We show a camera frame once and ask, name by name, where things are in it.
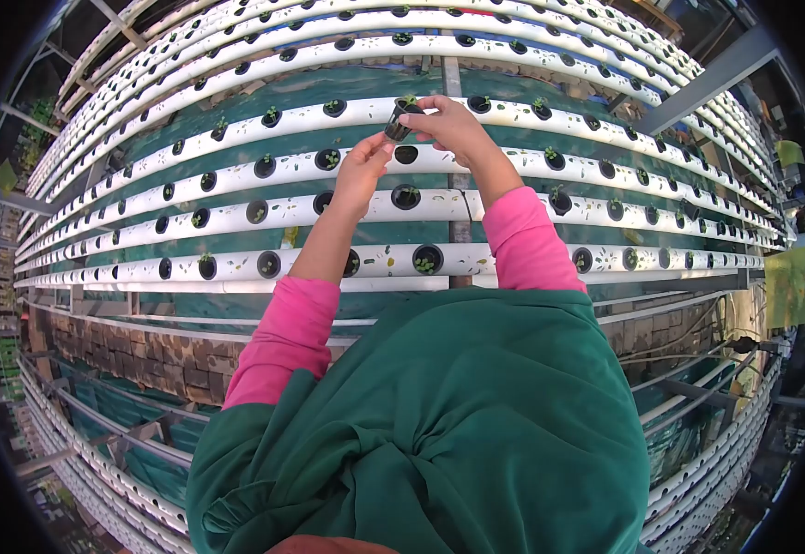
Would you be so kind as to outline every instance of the woman's right hand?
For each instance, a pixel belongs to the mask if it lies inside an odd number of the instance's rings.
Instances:
[[[473,114],[448,96],[421,98],[418,107],[437,111],[430,115],[404,114],[399,122],[418,131],[416,139],[419,141],[435,139],[433,148],[451,151],[458,165],[472,169],[472,161],[498,150]]]

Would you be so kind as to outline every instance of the seedling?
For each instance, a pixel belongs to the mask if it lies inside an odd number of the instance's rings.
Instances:
[[[325,159],[329,162],[328,166],[326,166],[328,169],[334,169],[334,167],[337,166],[339,162],[338,155],[333,151],[330,154],[326,155]]]
[[[433,265],[433,262],[426,258],[418,258],[415,260],[415,269],[428,275],[433,274]]]
[[[627,252],[627,262],[631,267],[636,267],[636,264],[639,263],[639,253],[636,250],[629,250]]]

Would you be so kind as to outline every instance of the person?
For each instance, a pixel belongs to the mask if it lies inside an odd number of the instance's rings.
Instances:
[[[547,208],[463,105],[400,120],[485,206],[498,289],[390,307],[328,371],[356,223],[393,146],[344,158],[330,205],[239,357],[186,492],[200,554],[634,552],[649,464],[627,380]]]

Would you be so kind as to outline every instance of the fingers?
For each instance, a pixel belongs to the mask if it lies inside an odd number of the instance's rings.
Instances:
[[[416,104],[422,110],[427,108],[436,108],[437,110],[442,111],[451,105],[452,102],[454,101],[448,96],[435,94],[433,96],[425,96],[421,98]]]
[[[371,158],[369,158],[364,166],[365,168],[375,176],[383,175],[382,169],[386,169],[384,166],[387,165],[387,162],[390,161],[390,158],[393,154],[393,145],[387,143],[375,151],[372,154]]]
[[[368,159],[371,153],[373,153],[381,146],[382,143],[384,143],[385,140],[386,135],[384,134],[384,131],[378,131],[371,137],[365,137],[359,141],[359,143],[357,143],[356,146],[354,146],[352,150],[347,153],[347,155],[353,155],[358,160],[365,161]]]
[[[403,114],[399,117],[399,123],[402,123],[408,128],[415,129],[416,131],[422,131],[434,137],[442,126],[441,118],[435,117],[434,115],[420,114]]]

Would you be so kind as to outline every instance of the woman's left hand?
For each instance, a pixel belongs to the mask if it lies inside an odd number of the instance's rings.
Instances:
[[[385,165],[393,154],[394,145],[384,144],[385,139],[384,131],[375,133],[362,139],[344,156],[328,209],[348,214],[356,221],[369,212],[377,179],[387,172]]]

